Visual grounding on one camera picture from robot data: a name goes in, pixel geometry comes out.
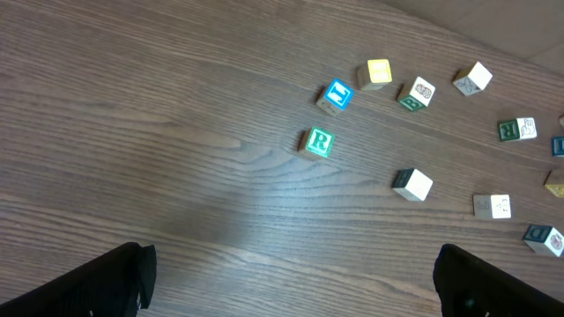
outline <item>wood plank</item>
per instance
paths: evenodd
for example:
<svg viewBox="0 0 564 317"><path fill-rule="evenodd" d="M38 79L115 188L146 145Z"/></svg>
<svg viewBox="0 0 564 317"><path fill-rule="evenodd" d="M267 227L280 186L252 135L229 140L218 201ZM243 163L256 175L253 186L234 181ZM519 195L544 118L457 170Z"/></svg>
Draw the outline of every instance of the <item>wood plank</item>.
<svg viewBox="0 0 564 317"><path fill-rule="evenodd" d="M561 77L368 0L0 0L0 301L135 240L155 244L146 315L430 316L434 259L455 243L564 299L564 268L521 238L564 228L543 188L561 166ZM369 58L394 82L332 118L314 100ZM451 84L479 59L465 98ZM422 76L428 109L395 101ZM538 138L501 144L496 121ZM296 158L304 129L337 139ZM416 167L423 203L390 188ZM509 194L478 221L471 195Z"/></svg>

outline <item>wooden floor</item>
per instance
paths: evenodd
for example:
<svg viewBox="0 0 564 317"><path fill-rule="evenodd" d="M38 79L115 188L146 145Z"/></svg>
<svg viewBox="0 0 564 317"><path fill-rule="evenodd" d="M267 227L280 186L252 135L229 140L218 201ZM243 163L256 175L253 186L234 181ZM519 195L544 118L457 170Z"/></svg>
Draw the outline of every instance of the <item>wooden floor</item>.
<svg viewBox="0 0 564 317"><path fill-rule="evenodd" d="M391 85L313 104L371 58ZM477 60L493 81L465 98ZM437 91L413 114L416 76ZM437 316L444 243L563 300L562 260L521 241L564 230L562 79L372 0L0 0L0 302L126 241L158 252L143 316ZM500 143L517 116L538 138ZM294 156L311 126L337 136L322 162ZM423 203L390 189L411 167ZM476 220L475 193L513 218Z"/></svg>

